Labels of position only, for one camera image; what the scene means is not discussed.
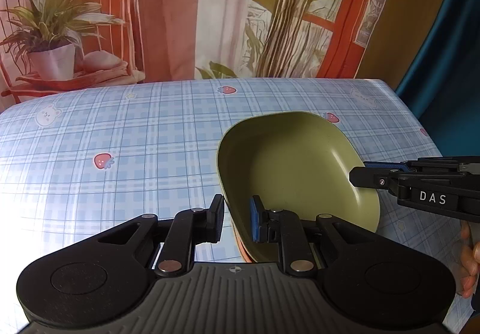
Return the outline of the person's right hand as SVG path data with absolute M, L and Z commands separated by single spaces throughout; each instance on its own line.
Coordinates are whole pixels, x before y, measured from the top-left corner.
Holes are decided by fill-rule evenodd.
M 460 252 L 460 283 L 463 298 L 473 295 L 474 285 L 479 277 L 479 243 L 470 242 L 470 226 L 466 221 L 461 222 L 461 234 L 464 245 Z

